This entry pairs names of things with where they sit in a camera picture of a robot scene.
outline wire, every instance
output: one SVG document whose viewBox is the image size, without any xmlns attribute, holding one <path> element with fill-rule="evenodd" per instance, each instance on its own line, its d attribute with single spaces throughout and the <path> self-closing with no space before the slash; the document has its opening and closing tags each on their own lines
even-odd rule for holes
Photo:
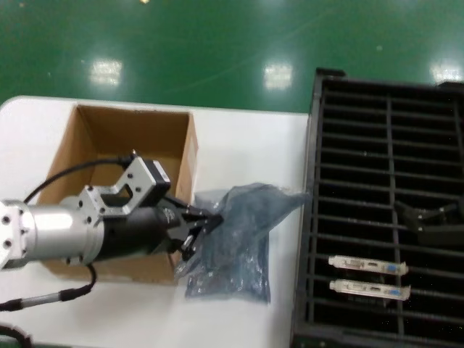
<svg viewBox="0 0 464 348">
<path fill-rule="evenodd" d="M 72 174 L 74 172 L 77 172 L 79 170 L 84 170 L 90 167 L 95 167 L 97 165 L 124 165 L 124 159 L 122 157 L 118 158 L 104 158 L 104 159 L 97 159 L 95 161 L 91 162 L 86 162 L 86 163 L 81 163 L 80 165 L 75 165 L 74 167 L 68 168 L 63 170 L 62 172 L 59 172 L 56 175 L 53 175 L 52 177 L 46 179 L 43 183 L 41 183 L 37 188 L 32 191 L 29 196 L 26 197 L 24 200 L 24 203 L 29 204 L 29 202 L 37 196 L 37 194 L 42 191 L 44 188 L 46 188 L 48 185 L 52 184 L 53 182 L 57 181 L 58 179 Z"/>
<path fill-rule="evenodd" d="M 97 165 L 120 165 L 123 168 L 127 168 L 130 163 L 132 163 L 136 154 L 132 154 L 131 156 L 126 157 L 118 157 L 118 158 L 104 158 L 104 159 L 97 159 L 95 161 L 90 161 L 86 163 L 81 163 L 79 165 L 75 165 L 74 167 L 68 168 L 63 170 L 62 172 L 53 175 L 52 177 L 45 180 L 41 183 L 37 188 L 32 191 L 29 196 L 27 196 L 24 200 L 24 203 L 28 204 L 37 194 L 42 191 L 47 186 L 51 185 L 53 182 L 63 178 L 66 175 L 72 174 L 79 170 L 84 170 L 90 167 L 95 167 Z M 66 289 L 61 290 L 56 294 L 49 294 L 43 297 L 30 297 L 27 299 L 13 299 L 11 301 L 7 301 L 0 304 L 0 312 L 1 311 L 15 311 L 15 310 L 22 310 L 26 307 L 33 307 L 36 305 L 43 305 L 45 303 L 52 303 L 52 302 L 66 302 L 71 301 L 73 299 L 77 299 L 78 297 L 87 295 L 92 288 L 94 287 L 97 279 L 95 268 L 92 264 L 87 265 L 88 270 L 91 274 L 91 282 L 85 286 L 82 286 L 77 289 Z M 33 344 L 29 336 L 23 333 L 21 330 L 17 328 L 13 328 L 10 326 L 0 325 L 0 335 L 8 336 L 13 339 L 16 339 L 22 348 L 32 348 Z"/>
<path fill-rule="evenodd" d="M 12 326 L 0 325 L 0 335 L 15 339 L 22 348 L 33 348 L 32 340 L 25 332 Z"/>
</svg>

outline white table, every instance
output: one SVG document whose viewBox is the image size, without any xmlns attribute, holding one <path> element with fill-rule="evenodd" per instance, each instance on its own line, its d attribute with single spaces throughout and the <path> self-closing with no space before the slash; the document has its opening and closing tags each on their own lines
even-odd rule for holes
<svg viewBox="0 0 464 348">
<path fill-rule="evenodd" d="M 307 115 L 22 96 L 0 109 L 1 199 L 24 198 L 46 177 L 76 102 L 191 110 L 199 140 L 195 191 L 256 181 L 303 187 Z M 0 322 L 21 327 L 37 342 L 73 346 L 287 347 L 299 226 L 296 211 L 270 234 L 269 305 L 241 299 L 186 300 L 182 285 L 100 282 L 81 299 L 3 312 Z M 59 280 L 31 263 L 0 272 L 0 301 L 81 284 Z"/>
</svg>

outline black tray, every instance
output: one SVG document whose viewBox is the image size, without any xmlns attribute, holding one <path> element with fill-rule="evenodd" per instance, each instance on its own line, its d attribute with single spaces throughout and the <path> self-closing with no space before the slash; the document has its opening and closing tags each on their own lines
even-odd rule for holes
<svg viewBox="0 0 464 348">
<path fill-rule="evenodd" d="M 292 347 L 464 347 L 464 248 L 419 246 L 395 200 L 436 209 L 464 194 L 461 85 L 353 80 L 318 69 Z M 406 262 L 410 299 L 358 303 L 329 289 L 331 255 Z"/>
</svg>

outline black cable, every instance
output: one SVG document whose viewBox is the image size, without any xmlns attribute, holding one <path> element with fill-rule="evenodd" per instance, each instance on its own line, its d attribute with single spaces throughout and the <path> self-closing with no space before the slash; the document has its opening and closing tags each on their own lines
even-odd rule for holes
<svg viewBox="0 0 464 348">
<path fill-rule="evenodd" d="M 46 179 L 43 183 L 41 183 L 37 188 L 30 193 L 29 196 L 26 197 L 24 200 L 24 203 L 29 204 L 29 202 L 37 196 L 37 194 L 42 191 L 44 188 L 46 188 L 48 185 L 51 183 L 57 181 L 58 179 L 62 178 L 63 176 L 72 174 L 74 172 L 77 172 L 79 170 L 84 170 L 90 167 L 95 167 L 97 165 L 126 165 L 126 160 L 128 158 L 124 157 L 118 157 L 118 158 L 103 158 L 103 159 L 97 159 L 95 161 L 90 161 L 86 163 L 81 163 L 79 165 L 75 165 L 74 167 L 68 168 L 63 170 L 62 172 L 59 172 L 58 174 L 53 175 L 52 177 Z"/>
<path fill-rule="evenodd" d="M 130 156 L 127 157 L 118 157 L 118 158 L 104 158 L 104 159 L 97 159 L 95 161 L 90 161 L 86 163 L 82 163 L 80 165 L 75 165 L 74 167 L 68 168 L 63 170 L 62 172 L 59 172 L 52 177 L 48 178 L 45 180 L 42 184 L 40 184 L 34 191 L 32 191 L 29 196 L 27 196 L 24 200 L 24 203 L 28 204 L 40 191 L 42 191 L 44 188 L 47 186 L 51 185 L 53 182 L 57 181 L 58 179 L 69 175 L 71 173 L 77 172 L 79 170 L 84 170 L 90 167 L 95 167 L 97 165 L 120 165 L 124 169 L 126 169 L 133 161 L 133 159 L 137 155 L 134 153 Z M 91 282 L 85 286 L 82 286 L 78 289 L 65 289 L 61 290 L 59 293 L 57 293 L 57 301 L 65 302 L 65 301 L 71 301 L 73 299 L 77 299 L 78 297 L 87 295 L 92 288 L 94 287 L 96 283 L 96 271 L 95 268 L 92 264 L 87 265 L 88 270 L 91 273 Z M 29 299 L 25 299 L 26 301 L 28 300 L 34 300 L 37 297 L 31 297 Z M 31 307 L 29 305 L 24 305 L 25 304 L 24 299 L 13 299 L 11 301 L 7 301 L 4 303 L 0 304 L 0 312 L 1 311 L 15 311 L 15 310 L 22 310 L 25 307 Z M 0 325 L 0 335 L 3 336 L 8 336 L 11 337 L 15 340 L 18 341 L 20 346 L 22 348 L 32 348 L 33 344 L 29 336 L 27 336 L 25 333 L 23 333 L 21 330 L 17 328 L 13 328 L 10 326 L 3 326 Z"/>
<path fill-rule="evenodd" d="M 25 332 L 12 326 L 0 325 L 0 335 L 15 339 L 22 348 L 33 348 L 32 340 Z"/>
</svg>

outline robotic arm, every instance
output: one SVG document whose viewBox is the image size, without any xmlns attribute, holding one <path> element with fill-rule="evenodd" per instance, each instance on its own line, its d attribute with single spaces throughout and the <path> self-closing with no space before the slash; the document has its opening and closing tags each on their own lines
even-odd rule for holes
<svg viewBox="0 0 464 348">
<path fill-rule="evenodd" d="M 0 268 L 177 251 L 188 260 L 222 218 L 169 196 L 169 188 L 158 161 L 134 156 L 115 185 L 85 186 L 58 205 L 0 201 Z"/>
</svg>

